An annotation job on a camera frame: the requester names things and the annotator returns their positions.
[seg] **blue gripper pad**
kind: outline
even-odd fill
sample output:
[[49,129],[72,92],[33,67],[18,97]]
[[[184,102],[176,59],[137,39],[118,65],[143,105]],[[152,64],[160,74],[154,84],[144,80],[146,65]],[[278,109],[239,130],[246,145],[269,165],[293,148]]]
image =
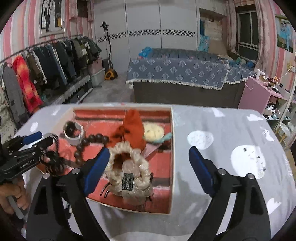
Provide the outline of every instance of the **blue gripper pad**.
[[39,132],[36,132],[36,133],[34,133],[32,135],[29,135],[27,137],[24,137],[24,139],[22,140],[22,143],[24,145],[29,145],[32,142],[37,141],[37,140],[39,140],[41,138],[42,138],[42,133],[39,131]]
[[99,154],[94,158],[94,164],[90,171],[88,172],[87,176],[84,178],[84,194],[88,196],[90,193],[93,193],[98,185],[98,182],[101,176],[104,173],[104,170],[109,162],[109,149],[103,148]]
[[215,195],[213,177],[204,164],[204,158],[195,146],[189,150],[189,161],[204,192],[210,196]]

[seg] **clothes rack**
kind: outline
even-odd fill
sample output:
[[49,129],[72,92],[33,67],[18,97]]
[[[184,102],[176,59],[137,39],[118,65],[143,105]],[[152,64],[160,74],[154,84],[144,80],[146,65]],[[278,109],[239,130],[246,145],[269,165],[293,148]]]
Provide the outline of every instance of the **clothes rack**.
[[5,59],[2,59],[0,61],[0,65],[5,62],[6,60],[10,59],[11,57],[15,56],[15,55],[18,55],[26,50],[30,50],[31,48],[34,48],[34,47],[37,47],[37,46],[40,46],[40,45],[43,45],[43,44],[47,44],[47,43],[52,43],[52,42],[55,42],[55,41],[58,41],[58,40],[69,40],[69,39],[72,39],[72,38],[75,38],[75,37],[82,37],[83,34],[77,34],[77,35],[70,35],[70,36],[64,36],[64,37],[61,37],[61,38],[56,38],[56,39],[51,39],[51,40],[47,40],[47,41],[43,41],[43,42],[40,42],[40,43],[37,43],[37,44],[34,44],[34,45],[31,45],[29,47],[26,47],[26,48],[23,48],[22,50],[19,50],[11,55],[9,55],[8,57],[6,57]]

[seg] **metal screw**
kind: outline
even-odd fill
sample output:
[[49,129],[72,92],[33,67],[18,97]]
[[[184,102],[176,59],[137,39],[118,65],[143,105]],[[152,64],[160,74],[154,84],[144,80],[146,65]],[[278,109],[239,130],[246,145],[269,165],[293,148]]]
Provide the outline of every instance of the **metal screw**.
[[74,169],[72,170],[72,173],[73,173],[73,174],[78,174],[78,173],[80,173],[80,169],[79,169],[79,168],[74,168]]
[[255,178],[255,176],[254,176],[252,173],[249,173],[249,174],[247,175],[247,177],[250,178],[251,180],[253,180],[253,179]]
[[43,175],[43,178],[44,178],[44,179],[47,179],[47,178],[49,178],[49,177],[50,177],[50,173],[48,173],[48,172],[45,173],[45,174]]
[[218,170],[218,172],[219,172],[219,174],[221,174],[221,175],[225,175],[225,174],[227,173],[226,170],[223,169],[223,168],[220,168],[220,169]]

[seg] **floor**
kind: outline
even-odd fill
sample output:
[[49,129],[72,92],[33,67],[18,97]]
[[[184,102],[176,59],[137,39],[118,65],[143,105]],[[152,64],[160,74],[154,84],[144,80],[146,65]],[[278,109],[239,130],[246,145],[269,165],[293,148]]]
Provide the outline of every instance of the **floor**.
[[135,102],[133,89],[126,85],[126,73],[115,80],[105,80],[102,87],[96,87],[83,100],[83,103]]

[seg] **pink striped wall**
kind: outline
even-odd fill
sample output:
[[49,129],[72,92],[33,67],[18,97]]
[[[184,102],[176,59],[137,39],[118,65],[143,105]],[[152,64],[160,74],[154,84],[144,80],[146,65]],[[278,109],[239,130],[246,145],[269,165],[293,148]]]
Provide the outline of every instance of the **pink striped wall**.
[[255,0],[235,0],[235,7],[246,6],[246,5],[255,5]]
[[[269,76],[277,76],[278,78],[283,76],[287,72],[287,64],[290,62],[295,66],[295,55],[287,50],[279,48],[277,46],[277,30],[275,15],[285,15],[279,6],[273,1],[269,0],[269,4],[265,6],[265,11],[268,16],[269,23],[269,38],[270,38],[270,51],[269,51],[269,62],[267,64],[267,74]],[[296,52],[296,32],[293,30],[293,51]],[[289,89],[294,80],[294,73],[289,72],[283,77],[280,82],[285,88]]]
[[94,24],[86,18],[69,21],[69,0],[65,0],[65,33],[39,38],[41,0],[24,0],[0,33],[0,60],[33,44],[63,36],[84,34],[95,40]]

